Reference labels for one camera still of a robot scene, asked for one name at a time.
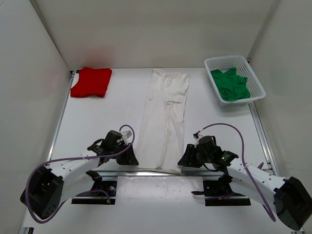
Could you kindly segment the white t shirt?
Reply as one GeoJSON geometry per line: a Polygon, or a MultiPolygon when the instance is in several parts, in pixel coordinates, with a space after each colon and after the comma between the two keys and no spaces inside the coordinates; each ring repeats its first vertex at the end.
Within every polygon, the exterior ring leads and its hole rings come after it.
{"type": "Polygon", "coordinates": [[[152,71],[135,149],[140,169],[181,173],[189,83],[189,74],[152,71]]]}

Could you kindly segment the green t shirt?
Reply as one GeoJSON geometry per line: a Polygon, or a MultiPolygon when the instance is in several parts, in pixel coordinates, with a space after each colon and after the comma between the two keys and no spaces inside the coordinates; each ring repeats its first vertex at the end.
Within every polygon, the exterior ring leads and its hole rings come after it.
{"type": "Polygon", "coordinates": [[[246,85],[248,79],[239,76],[236,68],[231,68],[226,72],[219,69],[212,70],[211,75],[223,100],[236,101],[251,97],[246,85]]]}

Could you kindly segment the red t shirt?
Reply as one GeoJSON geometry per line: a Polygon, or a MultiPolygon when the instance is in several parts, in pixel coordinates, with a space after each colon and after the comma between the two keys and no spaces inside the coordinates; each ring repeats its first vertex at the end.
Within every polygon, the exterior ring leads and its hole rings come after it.
{"type": "Polygon", "coordinates": [[[77,83],[71,88],[70,96],[72,98],[87,98],[91,96],[103,98],[111,75],[112,70],[110,68],[82,68],[79,71],[77,83]]]}

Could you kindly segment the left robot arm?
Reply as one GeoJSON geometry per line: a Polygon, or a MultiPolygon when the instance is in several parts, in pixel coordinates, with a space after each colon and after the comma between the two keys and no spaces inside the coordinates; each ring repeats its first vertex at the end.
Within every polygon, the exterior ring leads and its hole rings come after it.
{"type": "Polygon", "coordinates": [[[134,130],[110,130],[78,157],[47,161],[35,168],[20,196],[32,218],[40,224],[50,221],[62,205],[77,195],[97,195],[102,190],[96,169],[110,159],[119,165],[139,165],[133,150],[134,130]]]}

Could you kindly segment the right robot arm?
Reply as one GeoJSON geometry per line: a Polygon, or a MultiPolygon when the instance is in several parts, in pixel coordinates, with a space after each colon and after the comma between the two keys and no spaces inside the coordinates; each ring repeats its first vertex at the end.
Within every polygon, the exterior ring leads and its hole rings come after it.
{"type": "Polygon", "coordinates": [[[275,176],[243,162],[235,153],[217,146],[214,136],[203,136],[195,145],[188,144],[178,165],[200,168],[207,163],[223,173],[219,182],[223,194],[234,192],[268,205],[292,230],[299,231],[312,215],[312,198],[299,179],[275,176]]]}

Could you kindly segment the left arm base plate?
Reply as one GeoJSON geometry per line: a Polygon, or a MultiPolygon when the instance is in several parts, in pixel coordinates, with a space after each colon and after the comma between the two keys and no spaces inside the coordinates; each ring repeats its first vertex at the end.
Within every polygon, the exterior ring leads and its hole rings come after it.
{"type": "Polygon", "coordinates": [[[73,197],[71,203],[79,205],[115,205],[117,179],[114,177],[103,179],[95,171],[88,171],[85,175],[92,179],[92,187],[90,191],[73,197]]]}

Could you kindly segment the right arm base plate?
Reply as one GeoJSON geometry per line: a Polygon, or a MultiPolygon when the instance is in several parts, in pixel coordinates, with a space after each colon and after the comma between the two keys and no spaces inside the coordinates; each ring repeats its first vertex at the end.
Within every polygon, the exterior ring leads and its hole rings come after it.
{"type": "Polygon", "coordinates": [[[223,178],[203,179],[203,189],[191,191],[194,196],[204,196],[205,206],[251,206],[247,196],[234,193],[223,178]]]}

